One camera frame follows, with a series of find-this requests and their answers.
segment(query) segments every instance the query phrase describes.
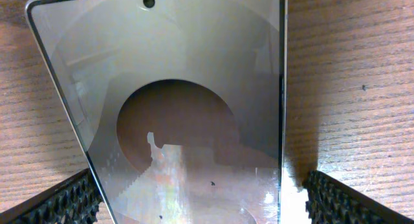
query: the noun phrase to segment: black textured object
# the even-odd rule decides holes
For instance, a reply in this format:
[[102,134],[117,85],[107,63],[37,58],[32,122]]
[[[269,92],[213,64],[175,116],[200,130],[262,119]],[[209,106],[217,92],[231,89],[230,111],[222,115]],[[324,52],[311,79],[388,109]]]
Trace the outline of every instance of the black textured object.
[[101,194],[89,169],[0,214],[0,223],[87,223],[96,220]]
[[322,172],[310,172],[303,186],[312,224],[414,223]]

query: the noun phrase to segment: wood grain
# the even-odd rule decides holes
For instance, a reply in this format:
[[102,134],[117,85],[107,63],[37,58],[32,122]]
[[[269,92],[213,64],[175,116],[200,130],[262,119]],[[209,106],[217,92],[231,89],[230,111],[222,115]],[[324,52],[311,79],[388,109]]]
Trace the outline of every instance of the wood grain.
[[[87,167],[26,1],[0,0],[0,211]],[[292,188],[317,168],[414,218],[413,0],[289,0],[288,27]]]

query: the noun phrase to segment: brown wooden background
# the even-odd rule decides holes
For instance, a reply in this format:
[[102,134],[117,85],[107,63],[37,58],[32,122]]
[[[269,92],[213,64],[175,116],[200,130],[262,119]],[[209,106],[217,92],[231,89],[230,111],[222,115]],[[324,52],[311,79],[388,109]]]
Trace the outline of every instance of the brown wooden background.
[[[0,0],[0,211],[87,167],[26,1]],[[290,176],[318,168],[414,218],[414,0],[289,0],[288,48]]]

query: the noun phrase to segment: shiny metal surface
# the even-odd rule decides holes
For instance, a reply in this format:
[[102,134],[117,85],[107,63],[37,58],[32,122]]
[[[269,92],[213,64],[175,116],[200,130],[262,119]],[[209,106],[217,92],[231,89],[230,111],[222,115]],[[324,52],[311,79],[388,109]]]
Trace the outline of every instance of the shiny metal surface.
[[[33,0],[28,9],[115,220],[277,222],[279,0],[155,1],[146,8],[142,0]],[[125,131],[145,134],[121,146],[125,101],[148,84],[171,80],[181,81],[176,93],[204,91],[181,101],[160,91],[164,98],[145,110],[175,108],[173,118],[138,118]],[[189,109],[168,106],[186,100]],[[213,108],[192,112],[207,106],[200,100]],[[137,118],[130,113],[126,119]],[[221,121],[203,124],[212,119]],[[145,159],[147,166],[137,166]]]

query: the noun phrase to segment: glass panel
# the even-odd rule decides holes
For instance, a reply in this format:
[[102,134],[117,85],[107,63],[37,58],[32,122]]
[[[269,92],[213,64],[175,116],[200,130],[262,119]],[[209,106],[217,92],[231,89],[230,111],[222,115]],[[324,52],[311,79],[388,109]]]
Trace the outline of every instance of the glass panel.
[[277,223],[279,0],[154,1],[31,10],[114,218]]

